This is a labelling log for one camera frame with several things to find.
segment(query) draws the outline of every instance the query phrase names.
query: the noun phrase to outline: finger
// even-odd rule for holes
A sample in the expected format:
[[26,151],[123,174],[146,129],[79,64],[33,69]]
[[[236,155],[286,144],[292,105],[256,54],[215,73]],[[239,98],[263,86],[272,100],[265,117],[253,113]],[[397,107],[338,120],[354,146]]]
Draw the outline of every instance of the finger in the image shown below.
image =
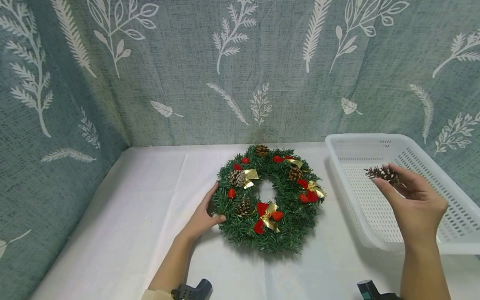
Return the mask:
[[227,217],[225,217],[224,215],[214,216],[214,217],[210,218],[210,220],[211,220],[211,225],[213,227],[217,224],[225,222],[227,220]]
[[421,175],[412,171],[406,170],[395,164],[389,164],[388,167],[397,172],[400,181],[411,191],[430,191],[432,187]]
[[205,197],[202,199],[202,202],[200,203],[200,205],[205,206],[206,208],[208,206],[208,203],[210,203],[210,199],[212,199],[212,196],[217,189],[218,189],[218,181],[216,181],[213,187],[205,194]]
[[407,189],[403,184],[396,184],[393,187],[405,198],[410,198],[412,191]]
[[400,196],[393,186],[388,183],[387,181],[381,179],[381,178],[374,178],[372,179],[373,183],[378,187],[378,189],[382,192],[382,194],[387,198],[388,202],[392,206],[393,209],[398,207],[398,205],[401,203],[402,196]]

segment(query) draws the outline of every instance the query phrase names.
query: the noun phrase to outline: white plastic basket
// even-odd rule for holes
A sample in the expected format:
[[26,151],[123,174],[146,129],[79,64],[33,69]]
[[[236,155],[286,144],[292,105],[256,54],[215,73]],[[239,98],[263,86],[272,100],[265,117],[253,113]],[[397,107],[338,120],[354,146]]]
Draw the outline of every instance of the white plastic basket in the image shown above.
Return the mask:
[[365,176],[365,168],[395,163],[422,175],[448,202],[437,232],[442,254],[480,254],[480,208],[415,143],[401,134],[332,134],[325,139],[340,198],[361,243],[403,251],[390,204]]

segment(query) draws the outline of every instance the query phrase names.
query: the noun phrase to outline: forearm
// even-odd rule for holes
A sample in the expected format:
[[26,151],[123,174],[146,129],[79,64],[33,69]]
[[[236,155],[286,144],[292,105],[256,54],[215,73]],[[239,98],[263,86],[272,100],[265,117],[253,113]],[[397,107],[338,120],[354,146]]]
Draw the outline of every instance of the forearm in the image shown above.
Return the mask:
[[418,247],[406,245],[401,297],[403,300],[450,300],[435,241]]
[[148,289],[170,292],[178,288],[185,278],[188,258],[194,242],[195,239],[182,232],[175,237]]

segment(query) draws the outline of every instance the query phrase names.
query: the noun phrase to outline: green artificial pine branch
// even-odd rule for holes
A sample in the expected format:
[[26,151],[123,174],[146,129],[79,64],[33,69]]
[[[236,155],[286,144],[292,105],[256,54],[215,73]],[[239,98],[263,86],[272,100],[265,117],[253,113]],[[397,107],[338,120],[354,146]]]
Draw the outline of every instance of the green artificial pine branch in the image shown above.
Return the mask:
[[[273,149],[269,151],[266,157],[260,157],[257,155],[255,148],[256,145],[252,145],[247,149],[246,154],[235,156],[218,173],[219,187],[212,197],[212,203],[215,206],[215,213],[227,217],[227,221],[219,225],[222,235],[238,246],[246,245],[257,248],[262,252],[300,253],[302,238],[311,228],[315,227],[318,207],[324,201],[324,198],[307,204],[300,202],[300,194],[306,191],[298,183],[288,179],[290,163],[288,161],[281,163],[273,161],[275,155],[282,158],[287,155],[293,156],[303,162],[302,170],[310,169],[305,160],[293,154],[292,149]],[[249,158],[249,164],[241,163],[243,157]],[[232,186],[228,181],[228,175],[233,170],[234,164],[240,164],[243,169],[256,169],[260,179],[252,180],[254,186],[248,189]],[[257,234],[253,231],[253,228],[259,220],[258,212],[255,210],[249,216],[241,217],[237,215],[236,207],[243,199],[250,199],[252,207],[256,207],[256,204],[261,202],[257,196],[259,186],[267,178],[271,180],[273,188],[276,190],[275,203],[278,205],[278,211],[284,213],[284,217],[277,222],[280,229],[279,233],[264,228],[263,234]],[[321,180],[312,172],[304,172],[303,179],[315,182]],[[234,199],[227,197],[231,188],[234,188],[237,194]]]

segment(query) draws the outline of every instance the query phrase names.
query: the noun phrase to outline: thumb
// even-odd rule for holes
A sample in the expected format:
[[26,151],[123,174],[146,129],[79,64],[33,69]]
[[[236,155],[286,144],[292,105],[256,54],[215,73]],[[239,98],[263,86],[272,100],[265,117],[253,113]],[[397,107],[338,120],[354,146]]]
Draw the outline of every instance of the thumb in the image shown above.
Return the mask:
[[221,216],[215,216],[212,218],[212,226],[215,226],[217,224],[223,223],[227,220],[227,218],[224,215]]
[[382,194],[387,198],[392,208],[395,208],[403,200],[403,197],[394,189],[394,187],[387,181],[381,178],[372,179],[373,183],[378,187]]

